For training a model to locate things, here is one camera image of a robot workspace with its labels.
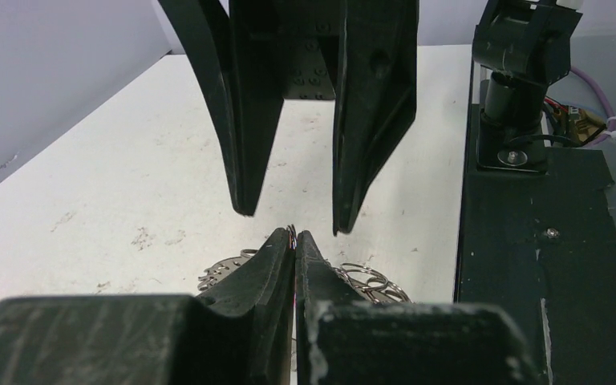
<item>white table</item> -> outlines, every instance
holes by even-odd
[[[197,276],[277,227],[309,229],[332,263],[364,263],[416,302],[454,287],[469,46],[419,49],[417,120],[331,234],[332,103],[288,102],[254,218],[230,204],[188,60],[167,56],[0,184],[0,299],[197,294]]]

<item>purple cable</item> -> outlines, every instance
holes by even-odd
[[[603,92],[603,90],[601,89],[601,86],[599,86],[598,83],[596,83],[596,81],[591,78],[591,76],[587,75],[583,70],[577,67],[574,67],[574,66],[570,67],[570,72],[574,73],[580,79],[584,80],[585,83],[589,84],[589,87],[591,87],[591,89],[594,91],[594,94],[596,94],[598,101],[601,102],[601,105],[603,106],[603,111],[606,112],[607,116],[613,117],[616,115],[615,110],[613,109],[613,106],[610,105],[610,101],[608,100],[606,93]],[[611,120],[608,123],[607,131],[613,132],[615,130],[616,130],[616,120]],[[594,146],[596,144],[599,144],[603,140],[606,140],[606,139],[608,139],[608,135],[601,134],[598,138],[592,140],[591,143],[589,143],[589,146]]]

